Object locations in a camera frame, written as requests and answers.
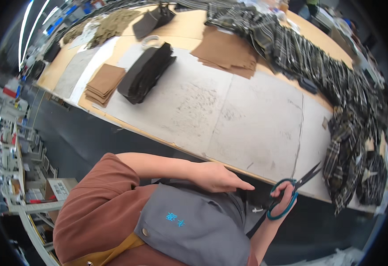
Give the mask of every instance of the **gray apron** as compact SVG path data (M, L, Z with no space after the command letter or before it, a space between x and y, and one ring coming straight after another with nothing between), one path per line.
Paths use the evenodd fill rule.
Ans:
M250 241L242 202L184 182L159 184L134 233L149 246L192 266L246 266Z

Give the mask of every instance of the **white sign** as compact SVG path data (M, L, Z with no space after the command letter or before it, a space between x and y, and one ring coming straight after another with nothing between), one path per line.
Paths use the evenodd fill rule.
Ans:
M69 191L64 185L62 180L51 180L48 179L49 184L53 190L53 194L57 197L57 200L66 200L69 196Z

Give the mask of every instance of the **scissors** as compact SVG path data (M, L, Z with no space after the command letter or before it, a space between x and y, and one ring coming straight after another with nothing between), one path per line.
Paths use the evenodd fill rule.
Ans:
M305 184L306 182L308 182L311 178L313 178L316 174L319 173L319 171L321 171L321 168L319 168L317 171L314 172L314 170L319 166L321 162L319 162L316 166L314 166L307 174L305 174L298 182L296 182L295 179L290 179L290 178L285 178L283 180L280 180L277 184L275 184L275 186L272 187L271 189L271 193L274 192L274 190L282 183L282 182L285 182L285 181L289 181L292 183L292 185L294 186L294 189L293 189L293 192L292 192L292 200L290 201L290 203L288 204L287 208L280 214L280 215L277 215L275 217L271 216L271 211L272 209L278 204L281 202L282 200L282 197L284 195L284 191L281 191L280 195L276 198L271 197L272 201L271 201L271 204L270 204L270 207L268 208L268 211L266 213L266 217L268 217L269 220L277 220L277 219L280 219L281 217L283 217L284 215L286 215L286 213L291 209L291 207L293 206L294 204L294 201L296 200L296 198L298 197L298 188L300 188L301 186L303 186L303 184Z

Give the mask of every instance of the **teal scissor handle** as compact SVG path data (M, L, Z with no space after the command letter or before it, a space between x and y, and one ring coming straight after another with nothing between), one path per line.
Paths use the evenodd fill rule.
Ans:
M271 193L274 192L274 190L282 183L282 182L286 182L286 181L289 181L292 183L292 185L295 185L296 183L296 180L295 179L290 179L290 178L285 178L283 180L280 180L277 184L275 184L275 186L272 187L271 189ZM287 212L292 208L293 204L294 204L294 201L296 200L296 198L298 197L298 193L293 191L292 193L292 200L290 201L290 203L288 204L287 208L280 214L280 215L277 215L277 216L271 216L271 211L272 209L279 203L275 203L273 205L271 205L271 207L269 207L268 211L266 212L266 217L268 217L269 220L278 220L280 218L282 218L283 216L285 216L287 214Z

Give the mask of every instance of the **roll of tape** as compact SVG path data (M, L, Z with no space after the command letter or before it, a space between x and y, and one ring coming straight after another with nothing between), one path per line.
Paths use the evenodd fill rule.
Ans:
M158 35L150 35L150 36L147 36L145 37L141 44L142 44L142 48L144 50L148 49L148 48L151 48L151 47L154 47L154 48L160 48L161 45L159 44L159 42L154 42L152 44L148 44L149 41L152 41L152 40L160 40L160 37Z

